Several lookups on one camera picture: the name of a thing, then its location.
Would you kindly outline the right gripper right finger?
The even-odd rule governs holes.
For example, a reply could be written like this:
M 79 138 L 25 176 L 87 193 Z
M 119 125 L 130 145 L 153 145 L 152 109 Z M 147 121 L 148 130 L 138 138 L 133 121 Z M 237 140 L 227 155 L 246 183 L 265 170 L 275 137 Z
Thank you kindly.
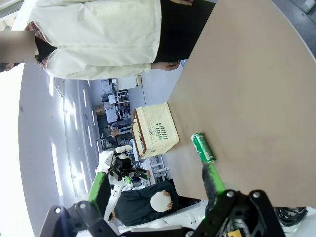
M 209 200 L 209 211 L 194 231 L 196 237 L 227 237 L 241 230 L 243 237 L 283 237 L 284 231 L 263 190 L 248 195 L 226 189 L 212 163 L 204 163 L 202 179 Z

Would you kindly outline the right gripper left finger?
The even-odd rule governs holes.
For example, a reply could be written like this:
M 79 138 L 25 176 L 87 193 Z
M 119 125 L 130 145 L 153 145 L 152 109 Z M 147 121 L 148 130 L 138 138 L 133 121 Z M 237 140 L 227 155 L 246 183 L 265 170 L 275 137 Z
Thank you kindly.
M 93 237 L 119 237 L 117 228 L 104 219 L 111 195 L 109 175 L 97 173 L 87 200 L 78 201 L 66 209 L 52 206 L 44 220 L 41 237 L 76 237 L 88 231 Z

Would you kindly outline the person right hand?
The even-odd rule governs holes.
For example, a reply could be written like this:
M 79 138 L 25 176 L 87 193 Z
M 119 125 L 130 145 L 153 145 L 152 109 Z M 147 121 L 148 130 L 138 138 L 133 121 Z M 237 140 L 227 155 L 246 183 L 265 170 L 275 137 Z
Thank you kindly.
M 164 71 L 173 71 L 177 69 L 180 65 L 180 61 L 176 62 L 157 62 L 151 63 L 152 70 L 164 70 Z

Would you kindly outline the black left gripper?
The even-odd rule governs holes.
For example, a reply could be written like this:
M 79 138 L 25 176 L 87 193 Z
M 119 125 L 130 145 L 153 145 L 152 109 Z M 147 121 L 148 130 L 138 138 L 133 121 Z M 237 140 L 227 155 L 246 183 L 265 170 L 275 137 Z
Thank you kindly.
M 129 158 L 116 158 L 114 162 L 114 178 L 118 181 L 125 181 L 131 184 L 135 178 L 149 180 L 150 172 L 145 169 L 135 168 Z

